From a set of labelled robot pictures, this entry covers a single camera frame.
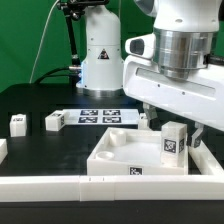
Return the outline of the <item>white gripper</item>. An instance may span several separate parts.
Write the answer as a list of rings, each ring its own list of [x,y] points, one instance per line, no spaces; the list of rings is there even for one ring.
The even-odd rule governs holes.
[[[123,89],[127,96],[145,102],[143,110],[151,129],[157,121],[154,106],[196,121],[196,130],[191,135],[193,148],[200,146],[204,125],[224,131],[223,66],[192,70],[187,80],[176,80],[160,74],[152,61],[128,56]]]

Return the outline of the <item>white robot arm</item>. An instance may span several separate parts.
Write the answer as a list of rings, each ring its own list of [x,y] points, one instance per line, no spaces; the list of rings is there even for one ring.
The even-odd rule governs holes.
[[[87,57],[81,86],[126,95],[224,132],[224,58],[214,55],[224,0],[134,0],[155,19],[153,32],[126,41],[103,5],[86,9]]]

